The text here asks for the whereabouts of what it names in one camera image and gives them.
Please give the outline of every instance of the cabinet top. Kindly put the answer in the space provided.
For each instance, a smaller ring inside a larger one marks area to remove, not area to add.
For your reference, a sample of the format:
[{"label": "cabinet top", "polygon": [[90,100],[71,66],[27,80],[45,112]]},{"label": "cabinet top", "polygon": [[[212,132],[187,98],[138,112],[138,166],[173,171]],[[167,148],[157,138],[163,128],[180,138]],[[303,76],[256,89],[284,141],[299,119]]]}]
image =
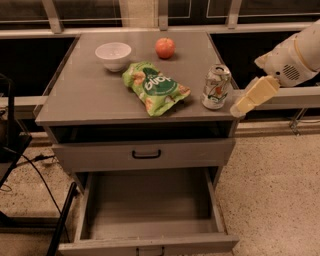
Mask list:
[{"label": "cabinet top", "polygon": [[[159,59],[155,43],[160,37],[175,41],[175,55]],[[183,103],[177,103],[160,117],[150,117],[144,104],[122,81],[122,73],[105,69],[95,55],[98,46],[123,42],[132,48],[131,62],[152,62],[161,72],[191,89]],[[206,109],[200,96],[205,76],[220,60],[206,32],[110,32],[80,36],[43,105],[36,122],[42,126],[86,124],[183,122],[233,120],[230,88],[222,109]]]}]

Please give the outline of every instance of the open drawer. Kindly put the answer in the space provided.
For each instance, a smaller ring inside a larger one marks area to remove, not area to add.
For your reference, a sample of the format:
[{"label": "open drawer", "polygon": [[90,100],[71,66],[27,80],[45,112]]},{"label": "open drawer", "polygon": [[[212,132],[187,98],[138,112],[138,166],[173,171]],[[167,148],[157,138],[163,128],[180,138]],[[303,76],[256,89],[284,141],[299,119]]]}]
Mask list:
[{"label": "open drawer", "polygon": [[62,255],[230,251],[206,168],[90,173],[79,226]]},{"label": "open drawer", "polygon": [[233,138],[66,143],[53,145],[70,172],[224,166]]}]

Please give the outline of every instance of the drawer handle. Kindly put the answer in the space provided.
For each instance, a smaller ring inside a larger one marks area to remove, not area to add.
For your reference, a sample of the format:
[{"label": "drawer handle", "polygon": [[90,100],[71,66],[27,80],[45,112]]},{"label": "drawer handle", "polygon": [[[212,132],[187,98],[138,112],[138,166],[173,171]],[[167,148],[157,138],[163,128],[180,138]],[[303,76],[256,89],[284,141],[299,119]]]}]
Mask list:
[{"label": "drawer handle", "polygon": [[139,155],[135,150],[132,150],[132,157],[134,159],[154,159],[154,158],[159,158],[161,156],[161,150],[158,149],[156,155]]},{"label": "drawer handle", "polygon": [[[161,254],[160,255],[156,255],[156,256],[164,256],[164,253],[165,253],[164,246],[162,246],[161,247]],[[136,249],[136,256],[140,256],[140,249],[139,248]]]}]

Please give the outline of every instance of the snack bag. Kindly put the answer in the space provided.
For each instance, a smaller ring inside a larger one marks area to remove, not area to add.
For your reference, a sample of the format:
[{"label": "snack bag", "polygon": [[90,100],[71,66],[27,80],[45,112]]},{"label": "snack bag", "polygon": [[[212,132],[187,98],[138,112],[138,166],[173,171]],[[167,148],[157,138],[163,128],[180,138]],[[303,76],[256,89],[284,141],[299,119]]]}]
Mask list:
[{"label": "snack bag", "polygon": [[190,89],[164,76],[152,63],[132,63],[122,79],[145,104],[150,116],[161,116],[179,100],[190,94]]}]

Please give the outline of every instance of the floor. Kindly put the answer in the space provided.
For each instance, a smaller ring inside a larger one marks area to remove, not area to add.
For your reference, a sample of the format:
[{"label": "floor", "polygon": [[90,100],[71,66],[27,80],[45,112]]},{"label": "floor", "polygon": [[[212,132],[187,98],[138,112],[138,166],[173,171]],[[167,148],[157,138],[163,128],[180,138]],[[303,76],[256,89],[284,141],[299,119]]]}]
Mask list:
[{"label": "floor", "polygon": [[[320,124],[241,124],[236,146],[216,189],[229,234],[240,242],[217,256],[320,255]],[[51,155],[45,134],[33,134],[29,158]],[[62,207],[72,179],[56,159],[35,163]],[[24,164],[0,191],[0,209],[9,216],[58,216],[38,174]],[[67,221],[73,237],[78,196]],[[0,256],[45,255],[51,233],[0,234]]]}]

